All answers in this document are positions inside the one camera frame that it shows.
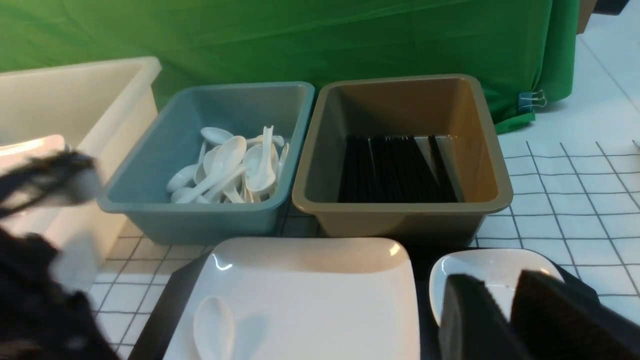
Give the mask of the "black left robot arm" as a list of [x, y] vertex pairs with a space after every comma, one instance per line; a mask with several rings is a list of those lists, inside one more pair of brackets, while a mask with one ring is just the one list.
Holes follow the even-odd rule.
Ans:
[[[96, 198], [95, 160], [76, 150], [30, 157], [1, 175], [1, 218], [33, 207]], [[40, 234], [1, 230], [0, 342], [3, 360], [117, 360], [84, 291], [67, 291], [51, 266], [61, 254]]]

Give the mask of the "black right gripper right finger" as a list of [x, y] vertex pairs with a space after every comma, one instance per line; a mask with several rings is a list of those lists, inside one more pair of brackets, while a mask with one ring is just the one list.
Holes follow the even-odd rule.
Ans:
[[518, 278], [510, 326], [537, 360], [637, 360], [638, 324], [539, 271]]

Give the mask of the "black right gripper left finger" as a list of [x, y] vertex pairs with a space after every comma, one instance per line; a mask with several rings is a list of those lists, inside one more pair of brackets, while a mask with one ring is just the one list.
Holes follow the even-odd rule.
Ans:
[[484, 282], [450, 275], [445, 283], [438, 332], [443, 360], [529, 360]]

